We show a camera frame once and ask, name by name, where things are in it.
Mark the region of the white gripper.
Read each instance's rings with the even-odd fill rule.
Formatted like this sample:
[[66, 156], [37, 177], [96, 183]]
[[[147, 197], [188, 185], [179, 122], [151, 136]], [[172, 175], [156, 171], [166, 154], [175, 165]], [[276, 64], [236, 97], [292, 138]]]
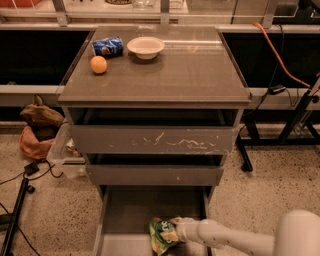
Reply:
[[164, 233], [164, 239], [167, 242], [199, 242], [197, 220], [193, 218], [174, 217], [170, 221], [176, 225], [176, 231], [171, 230]]

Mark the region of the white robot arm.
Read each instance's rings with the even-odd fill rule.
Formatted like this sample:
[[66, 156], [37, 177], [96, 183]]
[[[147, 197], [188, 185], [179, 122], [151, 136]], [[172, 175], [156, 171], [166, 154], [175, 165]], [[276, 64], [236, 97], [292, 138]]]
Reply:
[[161, 236], [208, 247], [227, 245], [248, 256], [320, 256], [320, 217], [305, 210], [285, 214], [274, 235], [231, 229], [211, 219], [181, 218]]

